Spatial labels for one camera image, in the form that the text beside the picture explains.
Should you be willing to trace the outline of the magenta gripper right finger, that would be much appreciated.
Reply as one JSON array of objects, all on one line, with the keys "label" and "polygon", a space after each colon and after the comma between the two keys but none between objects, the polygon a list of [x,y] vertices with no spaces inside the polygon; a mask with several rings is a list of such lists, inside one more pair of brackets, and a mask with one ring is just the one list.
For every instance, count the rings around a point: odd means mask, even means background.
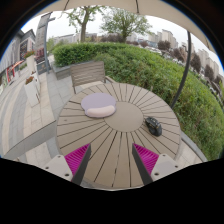
[{"label": "magenta gripper right finger", "polygon": [[132,154],[144,185],[180,170],[180,165],[167,154],[158,155],[135,143]]}]

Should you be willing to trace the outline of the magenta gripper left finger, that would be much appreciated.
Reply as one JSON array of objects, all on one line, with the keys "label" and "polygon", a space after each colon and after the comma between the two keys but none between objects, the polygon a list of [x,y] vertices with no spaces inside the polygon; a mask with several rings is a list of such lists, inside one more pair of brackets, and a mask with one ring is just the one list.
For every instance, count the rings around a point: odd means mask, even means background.
[{"label": "magenta gripper left finger", "polygon": [[43,169],[65,180],[75,183],[76,185],[80,185],[83,180],[90,155],[91,145],[86,144],[75,149],[66,156],[56,155],[43,166]]}]

